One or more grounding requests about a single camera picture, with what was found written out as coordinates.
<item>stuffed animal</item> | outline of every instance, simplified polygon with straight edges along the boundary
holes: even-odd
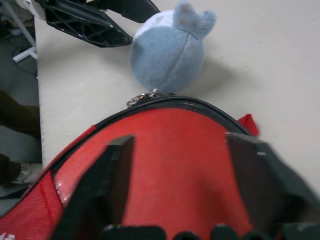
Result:
[[[215,22],[212,11],[197,13],[186,1],[174,10],[153,15],[138,29],[131,45],[135,78],[148,90],[160,93],[187,87],[202,69],[203,38]]]

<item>black plastic bracket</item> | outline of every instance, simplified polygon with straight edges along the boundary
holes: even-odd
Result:
[[[150,0],[36,0],[48,25],[100,48],[129,45],[132,37],[105,12],[144,23],[159,9]]]
[[[50,240],[100,239],[122,223],[129,191],[134,137],[113,140],[85,172]]]
[[[283,224],[320,221],[320,202],[301,177],[256,137],[226,134],[234,173],[254,227],[275,237]]]

